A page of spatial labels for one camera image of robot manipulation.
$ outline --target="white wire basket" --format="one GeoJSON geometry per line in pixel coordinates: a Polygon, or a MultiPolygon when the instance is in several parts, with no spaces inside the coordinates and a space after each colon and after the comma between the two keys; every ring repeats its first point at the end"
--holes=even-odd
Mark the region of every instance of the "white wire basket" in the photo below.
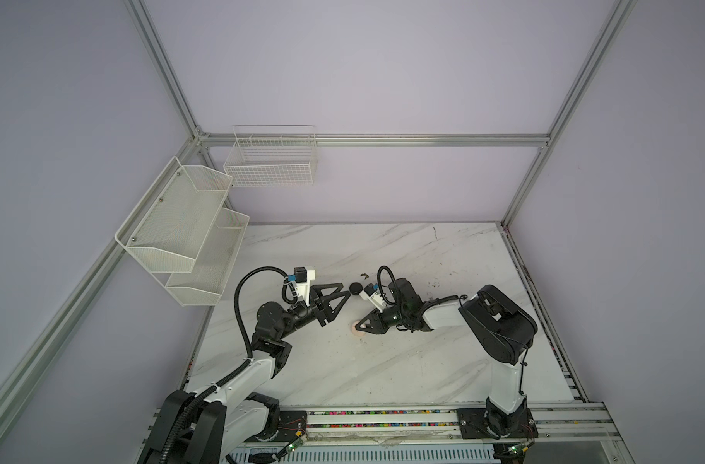
{"type": "Polygon", "coordinates": [[[221,208],[189,274],[170,275],[164,288],[182,306],[215,306],[221,300],[249,216],[221,208]]]}
{"type": "Polygon", "coordinates": [[[235,187],[293,187],[314,183],[312,125],[235,125],[236,142],[224,163],[235,187]]]}
{"type": "Polygon", "coordinates": [[[176,158],[167,169],[175,172],[146,215],[133,227],[134,209],[116,241],[182,306],[213,306],[226,288],[249,217],[223,207],[230,175],[176,158]]]}

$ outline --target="black round object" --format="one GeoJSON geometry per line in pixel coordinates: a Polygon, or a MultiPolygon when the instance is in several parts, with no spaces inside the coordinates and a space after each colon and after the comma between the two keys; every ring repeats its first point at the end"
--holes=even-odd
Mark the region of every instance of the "black round object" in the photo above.
{"type": "Polygon", "coordinates": [[[363,291],[363,284],[360,282],[353,282],[350,284],[350,293],[353,295],[360,295],[360,292],[363,291]]]}

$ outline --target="white mesh rack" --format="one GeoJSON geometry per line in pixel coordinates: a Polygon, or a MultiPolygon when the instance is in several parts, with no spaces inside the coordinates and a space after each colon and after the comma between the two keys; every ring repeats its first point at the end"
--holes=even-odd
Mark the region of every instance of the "white mesh rack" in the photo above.
{"type": "Polygon", "coordinates": [[[316,172],[312,125],[235,125],[224,171],[235,187],[307,186],[316,172]]]}
{"type": "Polygon", "coordinates": [[[132,213],[116,241],[182,306],[215,305],[249,217],[223,207],[230,175],[176,158],[164,169],[174,173],[158,198],[135,227],[132,213]]]}

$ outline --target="lavender wall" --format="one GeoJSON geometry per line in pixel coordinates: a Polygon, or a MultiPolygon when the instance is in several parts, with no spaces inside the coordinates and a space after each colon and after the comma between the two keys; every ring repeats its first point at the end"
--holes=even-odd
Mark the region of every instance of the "lavender wall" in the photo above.
{"type": "MultiPolygon", "coordinates": [[[[0,386],[185,138],[122,2],[0,0],[0,386]]],[[[0,463],[132,459],[204,311],[127,258],[0,463]]]]}
{"type": "Polygon", "coordinates": [[[638,2],[512,231],[636,462],[705,462],[705,1],[638,2]]]}
{"type": "Polygon", "coordinates": [[[204,130],[312,124],[349,134],[545,133],[613,6],[147,3],[204,130]]]}
{"type": "MultiPolygon", "coordinates": [[[[228,150],[211,149],[217,165],[228,150]]],[[[231,203],[252,223],[498,220],[536,151],[324,147],[313,186],[233,189],[231,203]]]]}

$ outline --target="white marble table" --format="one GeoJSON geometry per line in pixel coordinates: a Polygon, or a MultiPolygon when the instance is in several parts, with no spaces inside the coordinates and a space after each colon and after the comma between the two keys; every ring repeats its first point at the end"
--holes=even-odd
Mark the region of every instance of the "white marble table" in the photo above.
{"type": "MultiPolygon", "coordinates": [[[[223,300],[216,306],[199,349],[188,390],[207,385],[246,356],[234,317],[236,283],[258,266],[316,269],[316,283],[376,279],[380,265],[407,278],[423,301],[473,295],[496,285],[537,320],[528,294],[493,223],[250,226],[223,300]],[[368,274],[369,279],[361,277],[368,274]]],[[[281,300],[281,277],[260,273],[242,289],[240,307],[248,333],[257,308],[281,300]]],[[[489,394],[488,355],[467,327],[433,332],[354,336],[350,330],[373,308],[353,296],[336,320],[292,333],[285,368],[258,392],[285,406],[453,404],[489,394]]],[[[528,354],[524,391],[531,403],[570,402],[570,389],[539,325],[528,354]]]]}

